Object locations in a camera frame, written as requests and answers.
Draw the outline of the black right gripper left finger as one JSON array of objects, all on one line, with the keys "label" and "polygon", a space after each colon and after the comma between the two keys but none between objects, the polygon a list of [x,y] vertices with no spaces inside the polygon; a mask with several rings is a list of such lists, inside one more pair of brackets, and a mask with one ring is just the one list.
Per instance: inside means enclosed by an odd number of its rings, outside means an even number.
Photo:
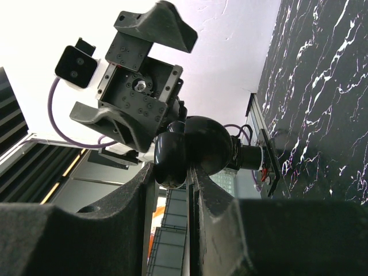
[{"label": "black right gripper left finger", "polygon": [[1,204],[2,275],[145,275],[154,208],[153,165],[78,212]]}]

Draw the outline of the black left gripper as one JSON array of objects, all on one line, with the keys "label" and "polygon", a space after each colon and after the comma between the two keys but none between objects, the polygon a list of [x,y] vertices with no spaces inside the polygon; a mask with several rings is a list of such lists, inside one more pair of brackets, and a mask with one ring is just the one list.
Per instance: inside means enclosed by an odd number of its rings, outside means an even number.
[{"label": "black left gripper", "polygon": [[114,141],[147,152],[154,137],[187,110],[178,97],[182,67],[148,56],[154,44],[191,53],[197,32],[168,1],[146,13],[121,11],[106,53],[109,63],[98,88],[98,108],[76,102],[70,119]]}]

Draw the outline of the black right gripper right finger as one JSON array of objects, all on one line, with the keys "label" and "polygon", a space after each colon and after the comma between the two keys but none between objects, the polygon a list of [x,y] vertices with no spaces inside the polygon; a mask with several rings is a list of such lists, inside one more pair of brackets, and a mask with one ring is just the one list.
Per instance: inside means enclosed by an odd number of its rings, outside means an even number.
[{"label": "black right gripper right finger", "polygon": [[187,170],[191,275],[366,275],[367,208],[238,199]]}]

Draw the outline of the black round earbud case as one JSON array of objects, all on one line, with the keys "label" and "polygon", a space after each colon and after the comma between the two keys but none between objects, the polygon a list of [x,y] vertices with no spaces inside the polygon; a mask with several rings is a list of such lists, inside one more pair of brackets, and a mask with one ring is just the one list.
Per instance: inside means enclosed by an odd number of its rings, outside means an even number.
[{"label": "black round earbud case", "polygon": [[189,116],[174,121],[156,137],[154,176],[166,189],[183,186],[187,169],[199,165],[208,175],[226,167],[232,158],[232,139],[217,121],[204,116]]}]

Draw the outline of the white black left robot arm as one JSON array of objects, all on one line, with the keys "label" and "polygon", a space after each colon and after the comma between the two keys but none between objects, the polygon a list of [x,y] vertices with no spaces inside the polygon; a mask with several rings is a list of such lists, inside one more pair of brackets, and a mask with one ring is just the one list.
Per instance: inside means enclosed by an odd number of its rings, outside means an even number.
[{"label": "white black left robot arm", "polygon": [[99,148],[101,156],[135,166],[139,154],[149,151],[183,107],[178,98],[182,67],[151,58],[149,51],[157,43],[189,53],[198,35],[167,1],[144,14],[122,11],[114,26],[117,33],[105,56],[109,65],[98,85],[98,106],[77,102],[70,117],[115,141],[110,148]]}]

